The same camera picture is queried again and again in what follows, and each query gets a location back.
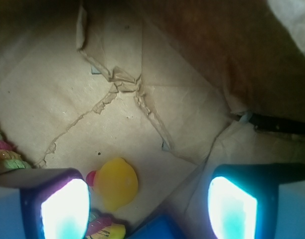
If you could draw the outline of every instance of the yellow rubber duck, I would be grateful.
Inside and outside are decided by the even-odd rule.
[[[114,158],[100,170],[91,171],[86,182],[102,196],[104,207],[110,212],[130,203],[138,191],[137,175],[123,158]]]

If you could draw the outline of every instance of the torn paper edge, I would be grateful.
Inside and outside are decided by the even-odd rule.
[[[164,123],[154,112],[150,110],[146,101],[145,101],[145,92],[141,76],[136,80],[133,76],[128,74],[125,70],[116,66],[111,73],[102,63],[96,61],[93,57],[87,55],[84,51],[85,40],[87,34],[87,11],[84,8],[83,1],[81,1],[79,14],[77,18],[76,26],[76,47],[79,53],[91,63],[98,71],[100,71],[108,82],[114,82],[114,85],[118,92],[135,92],[134,100],[139,109],[144,113],[153,127],[156,129],[158,134],[162,137],[163,142],[169,148],[169,151],[176,157],[180,157],[183,160],[193,163],[189,158],[182,157],[178,155],[173,150],[173,141],[172,138],[164,126]]]

